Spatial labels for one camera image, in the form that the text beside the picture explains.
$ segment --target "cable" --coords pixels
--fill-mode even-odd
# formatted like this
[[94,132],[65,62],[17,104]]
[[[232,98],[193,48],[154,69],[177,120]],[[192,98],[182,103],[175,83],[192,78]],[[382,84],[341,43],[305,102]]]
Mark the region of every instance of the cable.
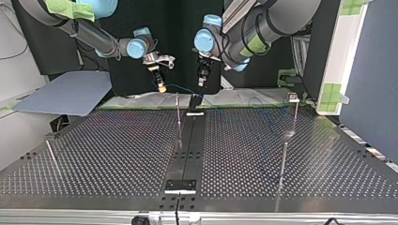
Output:
[[86,52],[93,52],[93,51],[96,50],[96,49],[94,49],[94,48],[92,48],[92,49],[87,49],[87,48],[83,47],[83,46],[79,43],[79,41],[77,41],[77,40],[76,40],[76,45],[77,45],[79,48],[81,48],[81,49],[83,49],[84,51],[86,51]]
[[97,60],[95,60],[95,59],[93,59],[92,57],[88,56],[88,55],[87,55],[86,53],[84,53],[82,50],[85,50],[86,52],[92,52],[92,51],[88,51],[88,50],[86,50],[85,48],[83,48],[83,47],[80,45],[80,43],[77,41],[77,39],[75,39],[75,42],[76,42],[76,46],[77,46],[77,48],[78,48],[78,50],[79,50],[79,53],[80,53],[80,55],[82,56],[82,58],[86,58],[86,59],[90,60],[93,64],[95,64],[95,65],[97,66],[97,69],[96,69],[96,70],[100,70],[100,68],[101,68],[102,70],[104,70],[104,71],[106,71],[106,72],[109,71],[109,69],[107,69],[107,68],[105,68],[105,67],[102,67],[102,66],[100,65],[100,63],[99,63]]
[[343,223],[339,223],[339,221],[337,221],[337,219],[334,217],[328,219],[328,221],[326,221],[325,225],[330,225],[331,222],[335,222],[337,225],[344,225]]
[[[12,6],[9,6],[9,5],[7,5],[7,4],[4,3],[4,2],[0,2],[0,7],[1,7],[1,6],[5,7],[5,8],[8,8],[12,13],[15,14],[15,10],[14,10],[14,8],[12,8]],[[18,29],[18,27],[14,24],[14,22],[12,22],[12,20],[9,18],[9,16],[6,14],[6,12],[5,12],[3,9],[1,9],[1,8],[0,8],[0,12],[3,14],[3,16],[4,16],[4,17],[6,18],[6,20],[9,22],[9,24],[15,29],[15,31],[16,31],[23,39],[25,39],[25,41],[26,41],[26,38],[24,37],[23,32],[20,31],[20,30]],[[25,45],[24,49],[23,49],[21,52],[19,52],[19,53],[17,53],[17,54],[14,54],[14,55],[11,55],[11,56],[8,56],[8,57],[2,57],[2,58],[0,58],[0,60],[8,60],[8,59],[16,58],[16,57],[18,57],[18,56],[20,56],[20,55],[23,55],[23,54],[26,53],[26,51],[28,50],[28,47],[29,47],[29,45],[27,44],[27,41],[26,41],[26,45]]]
[[103,53],[103,56],[108,57],[111,56],[114,52],[117,52],[117,57],[116,60],[120,61],[122,58],[122,52],[120,51],[120,46],[119,46],[119,41],[114,38],[112,35],[110,35],[108,32],[105,30],[100,29],[102,32],[104,32],[113,42],[112,49],[109,53]]
[[[263,56],[263,55],[266,55],[266,54],[268,53],[268,48],[267,48],[265,51],[261,52],[261,53],[257,53],[257,52],[253,51],[253,50],[249,47],[249,45],[248,45],[248,43],[246,43],[246,39],[245,39],[245,26],[246,26],[246,21],[248,20],[248,18],[249,18],[249,16],[250,16],[250,13],[253,11],[253,9],[254,9],[254,7],[255,7],[256,5],[257,5],[257,2],[254,3],[254,4],[252,5],[252,7],[251,7],[251,9],[249,10],[248,14],[246,14],[246,16],[243,18],[242,25],[240,26],[240,37],[241,37],[242,43],[243,43],[243,45],[245,46],[245,48],[246,48],[247,51],[249,51],[252,55]],[[261,31],[260,31],[259,19],[260,19],[260,17],[262,17],[263,15],[264,15],[263,13],[259,13],[259,14],[257,14],[257,16],[256,16],[256,18],[255,18],[255,23],[254,23],[254,26],[255,26],[255,33],[256,33],[257,36],[260,38],[260,40],[263,42],[263,44],[266,45],[266,46],[268,46],[266,40],[264,39],[264,37],[263,37],[263,35],[261,34]]]
[[301,74],[299,74],[299,65],[298,65],[298,62],[296,61],[296,57],[294,56],[294,55],[296,55],[295,54],[296,50],[295,50],[295,48],[293,46],[293,38],[291,37],[290,39],[291,39],[291,43],[292,43],[291,46],[292,46],[292,53],[293,53],[293,62],[295,63],[295,68],[296,68],[296,72],[298,74],[298,77],[301,79],[301,83],[304,86],[305,91],[308,93],[308,96],[310,96],[311,101],[314,103],[315,106],[317,106],[316,101],[314,100],[313,96],[308,91],[308,88],[307,88],[307,86],[304,83],[304,79],[301,77]]
[[176,214],[176,225],[179,225],[179,216],[178,216],[178,206],[179,206],[179,196],[181,194],[178,194],[178,199],[176,201],[176,210],[175,210],[175,214]]

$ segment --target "black cable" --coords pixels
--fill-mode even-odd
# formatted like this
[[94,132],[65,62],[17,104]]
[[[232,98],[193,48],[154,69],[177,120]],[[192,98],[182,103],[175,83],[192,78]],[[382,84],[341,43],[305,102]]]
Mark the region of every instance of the black cable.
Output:
[[[206,27],[204,27],[204,29],[207,30],[208,32],[210,32],[210,35],[212,35],[213,37],[216,37],[216,36],[214,35],[214,33],[213,33],[210,29],[208,29],[208,28],[206,28]],[[223,45],[223,39],[224,39],[224,37],[228,37],[228,36],[227,36],[226,34],[222,34],[222,45]],[[239,62],[235,61],[235,60],[232,59],[231,56],[225,51],[226,46],[228,46],[228,44],[230,43],[230,38],[229,38],[229,37],[228,37],[228,42],[227,42],[226,46],[222,46],[222,48],[220,48],[220,43],[219,43],[219,41],[218,41],[217,39],[215,40],[215,42],[216,42],[217,50],[219,51],[219,53],[224,53],[225,56],[226,56],[229,60],[231,60],[233,63],[235,63],[235,64],[237,64],[237,65],[247,65],[247,64],[249,64],[249,63],[239,63]],[[221,55],[221,54],[220,54],[220,61],[221,61],[222,63],[224,63],[223,60],[222,60],[222,55]]]
[[314,103],[315,106],[317,106],[316,101],[314,100],[313,96],[311,96],[310,92],[307,89],[307,86],[304,83],[304,79],[301,77],[300,74],[298,74],[298,76],[301,79],[302,86],[304,87],[305,91],[308,93],[308,96],[311,98],[311,101]]
[[331,222],[335,222],[337,225],[344,225],[343,223],[339,223],[339,221],[337,221],[337,219],[334,217],[328,219],[328,221],[326,221],[326,223],[324,225],[330,225]]
[[260,38],[261,42],[263,42],[263,44],[265,46],[267,46],[267,48],[264,50],[264,52],[259,53],[258,55],[266,55],[268,53],[268,49],[269,49],[269,45],[267,44],[266,39],[264,38],[264,36],[261,34],[261,30],[260,30],[260,18],[262,18],[264,16],[263,13],[259,13],[256,17],[255,17],[255,33],[257,33],[257,36]]
[[179,225],[179,216],[178,216],[179,196],[180,196],[180,195],[178,195],[178,199],[177,199],[177,201],[176,201],[176,210],[175,210],[175,214],[176,214],[176,225]]
[[[251,14],[251,12],[253,11],[253,9],[254,9],[254,7],[255,7],[256,4],[257,4],[257,3],[254,3],[254,4],[252,5],[252,7],[251,7],[251,9],[249,10],[248,14],[246,14],[246,16],[243,18],[242,25],[240,26],[240,37],[241,37],[241,39],[242,39],[243,45],[245,46],[246,50],[249,51],[249,53],[251,53],[252,55],[256,55],[256,56],[263,56],[263,55],[265,55],[265,54],[268,53],[268,48],[267,48],[264,52],[257,53],[257,52],[253,51],[253,50],[249,47],[249,45],[248,45],[248,43],[246,43],[246,39],[245,39],[245,26],[246,26],[246,22],[247,22],[247,20],[248,20],[250,14]],[[268,44],[267,44],[266,40],[264,39],[263,35],[261,34],[261,31],[260,31],[260,22],[259,22],[259,19],[260,19],[260,17],[262,17],[262,16],[264,16],[264,14],[263,14],[263,13],[259,13],[259,14],[257,14],[257,16],[256,16],[256,18],[255,18],[255,23],[254,23],[254,26],[255,26],[255,33],[256,33],[257,36],[260,38],[260,40],[263,42],[263,44],[267,46]]]
[[293,61],[295,63],[295,67],[298,69],[297,70],[298,77],[301,79],[302,86],[304,87],[305,91],[308,93],[308,96],[311,98],[311,101],[314,103],[315,106],[317,106],[315,99],[313,98],[311,93],[308,91],[308,88],[304,83],[304,79],[301,77],[301,74],[299,73],[299,65],[298,65],[298,62],[296,61],[296,57],[295,57],[295,48],[293,47],[293,43],[291,43],[291,44],[292,44]]
[[25,48],[23,49],[22,52],[14,54],[14,55],[11,55],[11,56],[8,56],[8,57],[0,58],[0,60],[8,60],[8,59],[16,58],[16,57],[18,57],[20,55],[23,55],[24,53],[26,53],[28,47],[29,47],[28,44],[26,44]]
[[85,54],[85,53],[82,52],[82,51],[79,51],[79,52],[80,52],[80,55],[82,56],[82,58],[86,58],[86,59],[90,60],[94,65],[97,66],[96,70],[100,70],[100,68],[101,68],[103,71],[106,71],[106,72],[109,71],[109,69],[107,69],[107,68],[105,68],[105,67],[102,67],[102,66],[100,65],[100,63],[99,63],[97,60],[93,59],[92,57],[88,56],[87,54]]
[[93,51],[95,51],[94,48],[92,48],[91,50],[90,50],[90,49],[86,49],[86,48],[83,47],[82,44],[80,44],[79,41],[77,41],[77,40],[76,40],[76,45],[77,45],[79,48],[81,48],[81,49],[83,49],[84,51],[86,51],[86,52],[93,52]]

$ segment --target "green label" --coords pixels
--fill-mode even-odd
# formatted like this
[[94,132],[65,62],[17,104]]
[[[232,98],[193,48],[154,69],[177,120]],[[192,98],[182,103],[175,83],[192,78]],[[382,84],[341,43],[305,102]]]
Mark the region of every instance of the green label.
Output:
[[318,106],[320,112],[334,113],[340,103],[340,90],[342,85],[339,83],[325,83],[321,97],[321,104]]
[[340,15],[360,15],[360,10],[363,5],[363,0],[344,0]]
[[[255,36],[249,43],[248,43],[249,49],[251,49],[255,53],[265,53],[269,50],[269,45],[266,43],[263,43],[263,41],[260,39],[259,36]],[[240,52],[241,55],[245,57],[252,57],[253,54],[249,52],[246,48]]]

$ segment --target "white wall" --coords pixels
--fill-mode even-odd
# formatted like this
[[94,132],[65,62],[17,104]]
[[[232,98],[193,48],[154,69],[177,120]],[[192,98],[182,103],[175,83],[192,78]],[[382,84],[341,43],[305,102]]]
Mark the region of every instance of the white wall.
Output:
[[[0,1],[11,5],[10,0]],[[18,24],[12,12],[8,11],[8,16],[14,24]],[[26,41],[0,13],[0,58],[20,53],[25,44]],[[0,60],[0,109],[15,101],[14,99],[20,95],[38,89],[44,84],[44,77],[40,75],[29,50],[16,58]],[[12,111],[0,115],[1,171],[44,141],[44,136],[51,132],[49,123],[55,116]]]
[[[0,1],[10,5],[10,0]],[[15,15],[8,10],[7,13],[14,24],[18,24]],[[0,58],[20,53],[25,44],[26,41],[0,13]],[[0,60],[0,101],[37,89],[44,84],[29,50],[16,58]]]
[[0,171],[44,142],[54,115],[16,112],[0,119]]

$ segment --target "gray panel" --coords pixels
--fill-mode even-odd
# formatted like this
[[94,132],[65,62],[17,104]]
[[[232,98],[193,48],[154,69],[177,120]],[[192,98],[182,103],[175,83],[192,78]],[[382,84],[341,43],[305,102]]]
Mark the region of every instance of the gray panel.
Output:
[[363,140],[398,162],[398,1],[368,7],[352,67],[341,121]]
[[14,110],[31,113],[88,115],[111,88],[108,72],[68,72],[18,103]]

